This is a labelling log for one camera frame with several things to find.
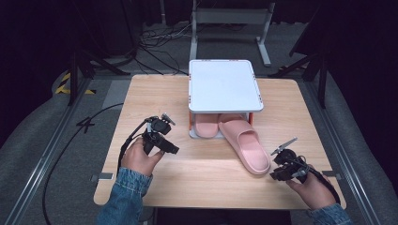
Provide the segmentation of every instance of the pink slipper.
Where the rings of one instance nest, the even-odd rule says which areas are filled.
[[[220,115],[219,129],[250,173],[264,174],[269,170],[268,154],[258,141],[257,132],[241,114]]]
[[[218,118],[219,115],[215,113],[196,114],[193,123],[195,133],[202,138],[213,138],[219,132]]]

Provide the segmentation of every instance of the hand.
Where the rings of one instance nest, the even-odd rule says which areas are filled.
[[[152,157],[149,157],[144,152],[144,140],[137,138],[130,148],[126,150],[121,161],[121,166],[145,176],[150,176],[163,155],[164,152],[159,151]]]
[[[328,188],[311,172],[308,172],[307,180],[304,184],[299,184],[293,180],[286,181],[286,184],[295,190],[301,199],[313,210],[336,203],[336,200]]]

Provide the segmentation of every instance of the yellow tape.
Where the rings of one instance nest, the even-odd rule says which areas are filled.
[[[70,90],[65,88],[65,85],[67,84],[69,79],[70,72],[68,71],[67,74],[65,74],[65,76],[62,78],[62,81],[58,85],[58,88],[56,88],[56,94],[70,94]],[[95,95],[97,93],[97,90],[86,90],[84,93],[87,95]]]

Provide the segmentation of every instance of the wooden table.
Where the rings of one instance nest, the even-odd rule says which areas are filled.
[[[188,76],[136,75],[112,139],[103,167],[116,175],[120,146],[145,118],[167,113],[175,122],[165,138],[180,149],[165,154],[153,172],[154,179],[144,196],[145,206],[247,209],[306,209],[299,195],[269,173],[246,171],[225,139],[192,139],[189,135]],[[295,81],[257,79],[264,110],[256,112],[253,127],[269,153],[297,136],[289,148],[307,158],[319,171],[331,171],[329,160]],[[270,173],[277,168],[271,162]],[[336,178],[329,180],[345,207]],[[105,204],[115,182],[100,180],[94,202]]]

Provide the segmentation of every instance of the jacket sleeve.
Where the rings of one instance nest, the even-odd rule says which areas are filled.
[[[314,224],[353,224],[346,211],[338,203],[309,212]]]
[[[151,181],[152,176],[120,168],[110,199],[97,216],[97,224],[139,224],[143,197]]]

